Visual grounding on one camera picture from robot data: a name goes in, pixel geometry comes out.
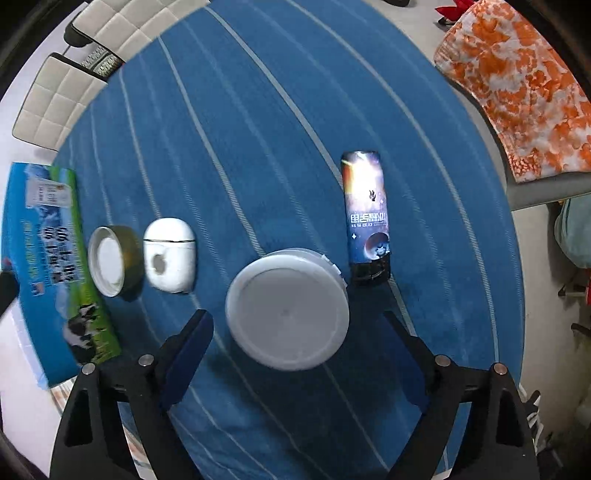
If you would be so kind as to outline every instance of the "white plastic container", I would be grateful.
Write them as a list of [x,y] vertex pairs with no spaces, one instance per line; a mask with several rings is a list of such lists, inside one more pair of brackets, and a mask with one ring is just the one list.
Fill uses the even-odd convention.
[[289,248],[247,265],[226,296],[232,336],[254,360],[304,370],[328,360],[349,328],[347,284],[324,255]]
[[161,218],[144,233],[144,267],[153,287],[188,293],[195,281],[195,236],[178,218]]

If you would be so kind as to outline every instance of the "red cloth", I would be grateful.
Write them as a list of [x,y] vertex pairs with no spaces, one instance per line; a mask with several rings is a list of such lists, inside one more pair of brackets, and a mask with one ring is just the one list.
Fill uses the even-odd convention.
[[453,0],[456,4],[455,7],[437,7],[437,10],[445,18],[452,22],[457,22],[460,17],[468,10],[473,4],[474,0]]

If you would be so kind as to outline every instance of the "metal screw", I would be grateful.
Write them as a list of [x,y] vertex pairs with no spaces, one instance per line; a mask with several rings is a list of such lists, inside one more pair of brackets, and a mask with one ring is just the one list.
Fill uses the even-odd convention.
[[94,364],[86,364],[82,367],[82,373],[85,375],[90,375],[93,371],[95,371],[96,366]]
[[508,372],[507,367],[503,364],[495,364],[493,370],[499,375],[505,375]]
[[149,353],[146,353],[145,355],[139,357],[138,363],[142,367],[148,367],[149,365],[152,365],[152,363],[154,363],[154,356],[150,355]]
[[435,363],[440,367],[449,367],[452,364],[452,361],[447,355],[437,355],[435,357]]

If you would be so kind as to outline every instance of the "floor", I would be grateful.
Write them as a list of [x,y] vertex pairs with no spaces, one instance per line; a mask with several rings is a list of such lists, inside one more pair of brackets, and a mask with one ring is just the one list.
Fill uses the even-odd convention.
[[[432,59],[444,32],[436,25],[434,7],[442,0],[411,0],[399,8],[382,0],[366,0],[396,24],[417,47]],[[57,29],[31,57],[11,89],[0,102],[0,208],[8,168],[12,161],[48,163],[51,151],[25,144],[11,137],[14,118],[41,63],[52,51],[66,45]],[[495,141],[476,109],[461,98],[477,124],[491,155],[499,156]],[[542,392],[541,418],[544,433],[560,433],[572,423],[574,411],[591,384],[591,342],[574,336],[572,322],[589,323],[590,312],[575,302],[557,297],[574,266],[554,242],[553,224],[557,211],[545,205],[514,212],[525,283],[525,354],[521,384],[528,391]],[[0,395],[5,431],[15,446],[47,472],[51,445],[59,422],[47,392],[36,387],[32,373],[16,339],[10,319],[0,322]]]
[[[382,0],[366,0],[402,30],[430,60],[444,36],[434,10],[450,4],[442,0],[411,0],[394,7]],[[500,156],[481,115],[460,96],[491,154]],[[544,435],[567,430],[574,412],[591,384],[591,341],[575,336],[573,322],[588,325],[591,311],[563,301],[557,292],[575,271],[554,240],[556,208],[546,205],[513,213],[525,286],[525,352],[521,384],[529,393],[540,390]]]

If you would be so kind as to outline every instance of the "white lid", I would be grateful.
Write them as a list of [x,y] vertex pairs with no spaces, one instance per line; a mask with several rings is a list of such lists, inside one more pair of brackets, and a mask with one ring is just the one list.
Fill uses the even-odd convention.
[[115,297],[123,289],[125,266],[115,233],[98,227],[88,243],[88,267],[96,288],[106,297]]
[[144,233],[144,240],[160,242],[194,241],[191,227],[178,218],[160,218],[153,221]]
[[346,284],[326,257],[274,252],[247,265],[226,296],[232,336],[258,362],[302,370],[328,360],[349,328]]

